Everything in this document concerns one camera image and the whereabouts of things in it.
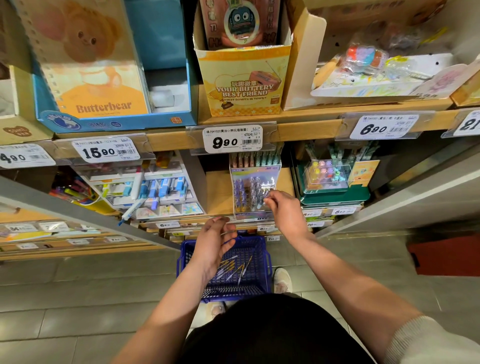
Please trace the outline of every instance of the sneaker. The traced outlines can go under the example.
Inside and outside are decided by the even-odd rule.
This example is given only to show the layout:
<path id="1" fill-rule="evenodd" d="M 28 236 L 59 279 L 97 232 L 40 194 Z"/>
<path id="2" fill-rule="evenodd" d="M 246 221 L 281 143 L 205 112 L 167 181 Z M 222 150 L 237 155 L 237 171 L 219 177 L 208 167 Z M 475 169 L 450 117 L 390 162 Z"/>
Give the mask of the sneaker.
<path id="1" fill-rule="evenodd" d="M 217 315 L 224 314 L 226 312 L 225 302 L 215 301 L 207 303 L 206 315 L 207 320 L 212 321 Z"/>
<path id="2" fill-rule="evenodd" d="M 284 268 L 277 268 L 273 275 L 274 293 L 292 293 L 293 284 L 290 274 Z"/>

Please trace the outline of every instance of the forearm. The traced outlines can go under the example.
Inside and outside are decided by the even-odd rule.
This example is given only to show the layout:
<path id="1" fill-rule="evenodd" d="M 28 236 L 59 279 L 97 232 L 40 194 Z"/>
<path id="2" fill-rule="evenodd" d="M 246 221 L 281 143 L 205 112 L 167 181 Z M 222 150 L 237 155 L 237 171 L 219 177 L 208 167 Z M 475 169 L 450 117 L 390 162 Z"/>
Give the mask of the forearm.
<path id="1" fill-rule="evenodd" d="M 207 283 L 202 269 L 188 264 L 112 364 L 175 362 Z"/>
<path id="2" fill-rule="evenodd" d="M 378 361 L 394 333 L 421 315 L 385 286 L 322 247 L 313 234 L 292 242 L 313 270 L 340 314 Z"/>

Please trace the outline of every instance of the barcode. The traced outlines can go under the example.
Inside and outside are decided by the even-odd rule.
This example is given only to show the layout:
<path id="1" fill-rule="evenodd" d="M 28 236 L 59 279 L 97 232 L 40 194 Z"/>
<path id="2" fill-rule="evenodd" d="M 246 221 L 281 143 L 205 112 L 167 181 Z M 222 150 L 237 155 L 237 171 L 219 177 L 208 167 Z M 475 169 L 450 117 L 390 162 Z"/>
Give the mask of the barcode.
<path id="1" fill-rule="evenodd" d="M 243 139 L 241 141 L 242 145 L 245 144 L 260 144 L 260 139 Z"/>
<path id="2" fill-rule="evenodd" d="M 43 155 L 43 154 L 40 154 L 40 155 L 30 155 L 30 158 L 31 159 L 48 159 L 47 156 Z"/>
<path id="3" fill-rule="evenodd" d="M 400 132 L 406 132 L 409 128 L 392 128 L 390 129 L 389 133 L 400 133 Z"/>
<path id="4" fill-rule="evenodd" d="M 135 154 L 135 151 L 133 149 L 120 149 L 120 150 L 117 150 L 117 153 L 119 155 L 122 155 L 122 154 Z"/>

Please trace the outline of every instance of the purple plastic basket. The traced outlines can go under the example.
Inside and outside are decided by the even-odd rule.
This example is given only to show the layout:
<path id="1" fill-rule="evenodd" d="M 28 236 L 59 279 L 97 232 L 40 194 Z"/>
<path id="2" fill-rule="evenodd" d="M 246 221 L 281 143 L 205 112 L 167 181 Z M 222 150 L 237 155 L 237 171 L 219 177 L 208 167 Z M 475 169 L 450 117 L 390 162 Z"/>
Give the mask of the purple plastic basket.
<path id="1" fill-rule="evenodd" d="M 228 281 L 227 278 L 233 271 L 224 274 L 219 279 L 214 277 L 205 288 L 202 302 L 236 301 L 271 291 L 272 261 L 267 252 L 265 238 L 263 236 L 239 236 L 235 240 L 235 245 L 224 254 L 222 260 L 238 255 L 235 258 L 235 267 L 237 268 L 243 263 L 247 265 L 250 256 L 253 255 L 252 261 L 240 280 L 240 285 L 237 284 L 241 270 L 235 272 Z M 180 258 L 177 261 L 177 277 L 190 261 L 195 242 L 196 240 L 184 240 L 181 244 Z"/>

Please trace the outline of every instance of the blue cartoon character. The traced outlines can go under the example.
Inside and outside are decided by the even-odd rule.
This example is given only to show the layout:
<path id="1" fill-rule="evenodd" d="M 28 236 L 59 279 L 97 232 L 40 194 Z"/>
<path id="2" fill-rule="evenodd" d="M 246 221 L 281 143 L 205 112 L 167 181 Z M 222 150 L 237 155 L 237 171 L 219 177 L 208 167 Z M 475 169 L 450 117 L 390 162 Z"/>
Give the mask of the blue cartoon character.
<path id="1" fill-rule="evenodd" d="M 228 27 L 234 36 L 250 34 L 255 29 L 255 15 L 248 7 L 239 6 L 230 13 Z"/>

